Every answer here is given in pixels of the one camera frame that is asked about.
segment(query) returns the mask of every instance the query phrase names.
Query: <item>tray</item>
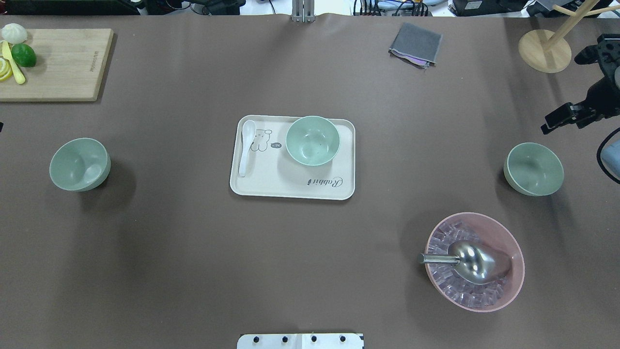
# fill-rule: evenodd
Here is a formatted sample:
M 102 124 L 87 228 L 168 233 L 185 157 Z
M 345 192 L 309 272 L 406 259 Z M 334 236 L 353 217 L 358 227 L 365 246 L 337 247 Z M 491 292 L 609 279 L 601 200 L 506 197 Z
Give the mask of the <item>tray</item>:
M 329 119 L 340 134 L 340 149 L 321 166 L 304 166 L 286 151 L 286 133 L 299 117 L 248 115 L 237 124 L 230 186 L 245 196 L 299 197 L 346 200 L 355 191 L 355 127 L 343 119 Z M 256 136 L 247 159 L 245 177 L 239 176 L 241 128 L 256 123 Z

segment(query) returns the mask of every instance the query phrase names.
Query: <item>bowl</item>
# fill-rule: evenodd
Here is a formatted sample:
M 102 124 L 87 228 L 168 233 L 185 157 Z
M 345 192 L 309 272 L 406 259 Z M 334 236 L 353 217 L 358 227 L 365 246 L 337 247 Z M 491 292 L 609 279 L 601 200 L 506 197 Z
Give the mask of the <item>bowl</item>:
M 286 133 L 286 150 L 302 165 L 319 166 L 331 161 L 340 148 L 336 126 L 320 116 L 302 117 Z
M 447 300 L 456 304 L 457 306 L 467 309 L 473 312 L 493 312 L 500 310 L 509 305 L 521 291 L 523 286 L 523 280 L 525 279 L 525 262 L 523 261 L 523 254 L 519 244 L 516 242 L 512 234 L 502 224 L 495 219 L 480 213 L 474 212 L 462 212 L 453 214 L 444 220 L 442 220 L 431 232 L 424 253 L 436 253 L 429 251 L 429 246 L 432 243 L 432 239 L 436 238 L 436 233 L 440 232 L 443 227 L 448 225 L 463 224 L 473 232 L 477 234 L 480 239 L 480 243 L 493 248 L 497 251 L 504 252 L 511 258 L 511 268 L 506 277 L 503 278 L 503 296 L 492 305 L 482 307 L 466 307 L 454 299 L 450 298 L 447 291 L 444 291 L 440 285 L 435 281 L 432 275 L 431 265 L 426 264 L 426 271 L 428 278 L 433 286 L 439 291 Z
M 110 155 L 92 138 L 74 139 L 56 151 L 50 178 L 60 189 L 87 191 L 103 183 L 110 173 Z
M 538 143 L 521 143 L 512 148 L 503 170 L 511 187 L 530 196 L 553 194 L 564 182 L 560 159 L 549 148 Z

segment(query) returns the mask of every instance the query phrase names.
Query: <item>yellow knife handle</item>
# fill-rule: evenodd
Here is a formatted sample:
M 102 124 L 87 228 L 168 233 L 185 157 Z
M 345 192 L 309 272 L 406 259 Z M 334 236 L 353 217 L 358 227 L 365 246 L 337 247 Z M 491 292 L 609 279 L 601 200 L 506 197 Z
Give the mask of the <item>yellow knife handle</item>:
M 13 76 L 15 77 L 15 81 L 18 84 L 25 83 L 26 77 L 24 76 L 22 71 L 19 70 L 19 66 L 17 65 L 17 63 L 15 63 L 15 60 L 13 59 L 13 55 L 11 55 L 11 49 L 9 48 L 9 43 L 6 40 L 2 42 L 2 56 L 4 56 L 4 58 L 9 60 L 9 63 L 11 64 L 11 69 L 13 69 Z

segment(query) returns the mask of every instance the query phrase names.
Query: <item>ceramic spoon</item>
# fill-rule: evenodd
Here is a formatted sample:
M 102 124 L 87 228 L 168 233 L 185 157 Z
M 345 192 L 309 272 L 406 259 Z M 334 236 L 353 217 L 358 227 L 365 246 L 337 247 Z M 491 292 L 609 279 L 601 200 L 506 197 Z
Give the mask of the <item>ceramic spoon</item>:
M 254 142 L 254 136 L 256 135 L 256 124 L 252 120 L 248 120 L 243 123 L 241 128 L 241 146 L 243 150 L 241 152 L 241 162 L 239 164 L 239 176 L 246 176 L 247 168 L 247 154 L 250 152 L 250 146 Z

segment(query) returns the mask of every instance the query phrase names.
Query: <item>pink bowl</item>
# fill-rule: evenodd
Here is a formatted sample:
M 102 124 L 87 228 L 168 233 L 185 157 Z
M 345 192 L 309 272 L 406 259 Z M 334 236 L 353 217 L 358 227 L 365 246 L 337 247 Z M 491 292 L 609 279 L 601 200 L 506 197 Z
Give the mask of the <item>pink bowl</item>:
M 453 214 L 448 218 L 442 220 L 439 224 L 437 224 L 435 229 L 433 229 L 433 231 L 431 232 L 430 237 L 428 238 L 427 246 L 424 252 L 428 253 L 430 238 L 433 236 L 433 233 L 442 223 L 446 222 L 448 224 L 453 224 L 457 221 L 462 221 L 466 225 L 470 226 L 470 228 L 473 229 L 476 234 L 478 234 L 478 236 L 482 240 L 483 245 L 504 252 L 511 257 L 512 268 L 507 275 L 508 283 L 504 286 L 503 297 L 498 299 L 497 302 L 492 306 L 486 306 L 477 309 L 468 308 L 453 301 L 439 288 L 439 285 L 437 285 L 437 283 L 433 279 L 430 268 L 428 267 L 428 265 L 426 265 L 428 278 L 430 279 L 431 283 L 433 283 L 433 286 L 447 300 L 463 309 L 467 309 L 473 312 L 492 312 L 500 310 L 501 308 L 509 305 L 516 298 L 516 295 L 519 294 L 519 291 L 521 291 L 521 287 L 523 286 L 523 280 L 525 279 L 525 262 L 523 261 L 523 254 L 521 252 L 521 248 L 519 248 L 519 244 L 516 242 L 515 238 L 508 231 L 508 229 L 506 229 L 500 222 L 497 222 L 495 219 L 484 214 L 474 212 L 462 212 Z

